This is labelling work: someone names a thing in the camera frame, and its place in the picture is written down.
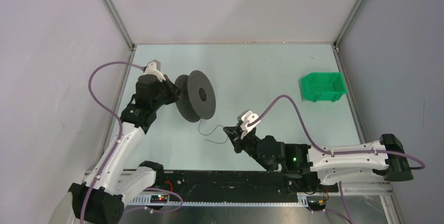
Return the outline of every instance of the work surface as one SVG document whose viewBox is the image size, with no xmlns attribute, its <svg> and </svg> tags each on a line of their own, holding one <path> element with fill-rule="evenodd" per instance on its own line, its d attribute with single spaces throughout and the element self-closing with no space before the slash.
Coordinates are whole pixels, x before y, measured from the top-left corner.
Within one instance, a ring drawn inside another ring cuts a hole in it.
<svg viewBox="0 0 444 224">
<path fill-rule="evenodd" d="M 290 95 L 298 105 L 311 137 L 319 145 L 359 144 L 346 96 L 337 102 L 303 101 L 299 82 L 310 72 L 337 72 L 338 67 L 327 44 L 187 44 L 139 45 L 133 63 L 161 62 L 163 74 L 174 81 L 193 70 L 204 72 L 216 94 L 216 113 L 203 120 L 202 133 L 218 124 L 234 126 L 237 116 L 247 109 L 261 114 L 277 96 Z M 135 92 L 142 72 L 132 68 L 119 113 Z M 129 159 L 126 168 L 135 169 L 145 160 L 161 163 L 169 170 L 263 171 L 244 152 L 236 154 L 219 127 L 210 136 L 199 134 L 198 122 L 182 118 L 174 104 L 157 113 L 145 138 Z M 272 135 L 285 143 L 309 143 L 296 112 L 282 99 L 257 126 L 257 136 Z"/>
</svg>

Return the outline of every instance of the purple cable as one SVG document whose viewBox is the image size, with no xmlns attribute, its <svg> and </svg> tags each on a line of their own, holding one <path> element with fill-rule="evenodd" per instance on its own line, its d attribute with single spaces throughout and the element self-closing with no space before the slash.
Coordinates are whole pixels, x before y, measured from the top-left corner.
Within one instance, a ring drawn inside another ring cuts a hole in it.
<svg viewBox="0 0 444 224">
<path fill-rule="evenodd" d="M 341 217 L 342 219 L 346 220 L 348 223 L 352 224 L 352 223 L 350 222 L 350 220 L 349 220 L 345 215 L 341 214 L 340 212 L 338 212 L 338 211 L 336 211 L 336 210 L 324 209 L 324 211 L 319 210 L 319 211 L 313 211 L 313 212 L 330 212 L 330 213 L 335 214 L 335 215 Z"/>
<path fill-rule="evenodd" d="M 118 136 L 118 139 L 121 139 L 121 138 L 122 138 L 122 132 L 123 132 L 123 124 L 122 124 L 121 119 L 119 118 L 119 115 L 117 115 L 117 113 L 115 113 L 113 110 L 109 109 L 109 108 L 106 107 L 104 104 L 102 104 L 102 102 L 100 102 L 100 101 L 97 99 L 97 97 L 94 95 L 94 92 L 93 92 L 93 89 L 92 89 L 92 83 L 93 83 L 93 77 L 94 77 L 94 75 L 95 75 L 99 70 L 101 70 L 102 68 L 107 67 L 107 66 L 109 66 L 109 65 L 113 65 L 113 64 L 126 64 L 126 65 L 130 65 L 130 66 L 136 67 L 136 68 L 138 68 L 138 69 L 141 69 L 142 71 L 143 71 L 143 67 L 142 67 L 142 66 L 139 66 L 139 65 L 136 65 L 136 64 L 133 64 L 133 63 L 124 62 L 124 61 L 115 61 L 115 62 L 105 63 L 105 64 L 99 66 L 98 68 L 96 68 L 96 69 L 93 71 L 93 73 L 91 73 L 90 79 L 89 79 L 89 81 L 88 81 L 88 90 L 90 91 L 90 94 L 91 94 L 91 96 L 93 97 L 94 101 L 96 101 L 96 103 L 98 103 L 98 105 L 100 105 L 100 106 L 101 106 L 103 109 L 105 109 L 107 112 L 111 113 L 111 115 L 117 119 L 117 122 L 119 123 L 119 134 L 118 134 L 117 136 Z M 98 169 L 98 171 L 97 171 L 97 175 L 101 175 L 101 174 L 102 174 L 103 169 L 105 168 L 105 166 L 106 166 L 106 164 L 108 163 L 109 159 L 111 158 L 111 156 L 113 155 L 114 151 L 116 150 L 117 145 L 118 145 L 118 143 L 117 143 L 117 142 L 114 142 L 114 145 L 113 145 L 113 147 L 111 148 L 111 151 L 109 152 L 108 156 L 106 156 L 104 162 L 102 163 L 102 165 L 101 165 L 100 168 Z M 88 191 L 86 191 L 85 199 L 83 200 L 82 209 L 81 209 L 81 211 L 80 211 L 80 224 L 84 224 L 84 221 L 85 221 L 86 204 L 87 204 L 87 202 L 88 202 L 88 199 L 89 199 L 90 196 L 91 196 L 91 192 L 92 192 L 92 190 L 93 190 L 94 185 L 96 184 L 96 182 L 97 182 L 97 177 L 94 177 L 93 181 L 91 182 L 90 187 L 88 188 Z"/>
<path fill-rule="evenodd" d="M 307 127 L 305 126 L 305 123 L 304 123 L 304 121 L 303 121 L 303 119 L 302 119 L 302 116 L 301 116 L 301 113 L 299 112 L 299 109 L 297 108 L 296 103 L 295 103 L 294 100 L 293 100 L 290 96 L 288 96 L 288 95 L 285 95 L 285 94 L 284 94 L 284 95 L 280 95 L 280 96 L 278 96 L 277 98 L 275 98 L 275 99 L 273 100 L 273 102 L 271 102 L 271 104 L 265 109 L 265 111 L 264 111 L 264 112 L 258 117 L 258 119 L 256 119 L 255 121 L 253 121 L 253 122 L 247 124 L 247 126 L 252 126 L 252 125 L 256 124 L 256 122 L 258 122 L 259 120 L 261 120 L 263 117 L 265 117 L 265 115 L 270 111 L 270 109 L 274 106 L 274 104 L 276 104 L 276 102 L 277 102 L 279 99 L 281 99 L 281 98 L 286 98 L 286 99 L 288 99 L 288 100 L 292 103 L 292 105 L 293 105 L 293 107 L 294 107 L 294 109 L 295 109 L 295 111 L 296 111 L 296 113 L 297 113 L 297 116 L 298 116 L 298 118 L 299 118 L 299 121 L 301 122 L 302 129 L 304 130 L 305 135 L 307 136 L 307 139 L 310 141 L 310 143 L 312 144 L 312 146 L 313 146 L 314 148 L 316 148 L 319 152 L 323 153 L 323 154 L 331 155 L 331 152 L 330 152 L 330 151 L 326 151 L 326 150 L 324 150 L 323 148 L 319 147 L 319 146 L 313 141 L 313 139 L 311 138 L 310 134 L 308 133 Z M 426 164 L 425 164 L 423 161 L 421 161 L 420 159 L 415 158 L 415 157 L 413 157 L 413 156 L 411 156 L 411 155 L 409 155 L 409 154 L 405 154 L 405 153 L 401 153 L 401 152 L 394 152 L 394 151 L 387 151 L 387 150 L 377 150 L 376 152 L 377 152 L 377 153 L 386 153 L 386 154 L 391 154 L 391 155 L 402 156 L 402 157 L 405 157 L 405 158 L 411 159 L 411 160 L 413 160 L 413 161 L 416 161 L 416 162 L 418 162 L 418 163 L 421 165 L 421 166 L 417 166 L 417 167 L 411 167 L 411 168 L 410 168 L 411 170 L 421 170 L 421 169 L 426 168 Z M 369 151 L 366 151 L 366 150 L 359 150 L 359 151 L 339 151 L 339 152 L 335 152 L 335 155 L 361 154 L 361 153 L 369 153 Z"/>
<path fill-rule="evenodd" d="M 342 181 L 339 182 L 339 192 L 341 193 L 342 203 L 344 204 L 344 208 L 346 209 L 349 223 L 354 224 L 353 219 L 351 218 L 351 215 L 350 215 L 350 210 L 348 209 L 348 206 L 346 204 L 346 198 L 344 197 L 344 193 L 342 192 Z"/>
<path fill-rule="evenodd" d="M 179 194 L 175 193 L 175 192 L 168 191 L 168 190 L 163 190 L 163 189 L 160 189 L 160 188 L 153 188 L 153 187 L 148 187 L 145 190 L 151 190 L 151 191 L 157 191 L 157 192 L 163 192 L 163 193 L 172 194 L 172 195 L 176 196 L 180 200 L 181 203 L 176 208 L 171 209 L 171 210 L 166 210 L 166 211 L 159 211 L 159 210 L 155 210 L 155 209 L 149 208 L 147 206 L 143 206 L 143 207 L 135 207 L 135 208 L 132 208 L 132 209 L 128 209 L 128 210 L 124 211 L 124 214 L 127 214 L 127 213 L 135 211 L 135 210 L 148 210 L 148 209 L 150 211 L 153 211 L 153 212 L 159 212 L 161 214 L 166 214 L 166 213 L 169 213 L 169 212 L 177 211 L 177 210 L 179 210 L 183 206 L 183 199 L 182 199 L 182 197 Z"/>
</svg>

